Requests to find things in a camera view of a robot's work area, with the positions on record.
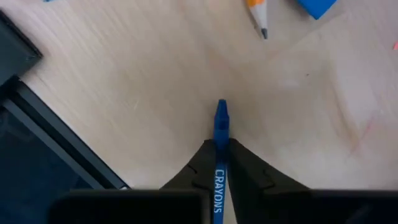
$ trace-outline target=wooden table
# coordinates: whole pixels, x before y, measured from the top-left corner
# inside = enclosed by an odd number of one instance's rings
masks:
[[[131,187],[187,163],[219,98],[232,137],[309,187],[398,187],[396,0],[340,0],[320,21],[270,0],[268,41],[242,0],[0,7],[45,56],[24,82]]]

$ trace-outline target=pencil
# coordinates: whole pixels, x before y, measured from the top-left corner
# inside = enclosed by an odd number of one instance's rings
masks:
[[[268,39],[267,0],[246,0],[263,38]]]

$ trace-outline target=table surface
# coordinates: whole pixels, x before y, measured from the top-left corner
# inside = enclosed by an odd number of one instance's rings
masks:
[[[398,1],[268,4],[268,41],[242,0],[0,7],[45,57],[23,80],[131,187],[172,178],[225,98],[231,136],[301,183],[396,189]]]

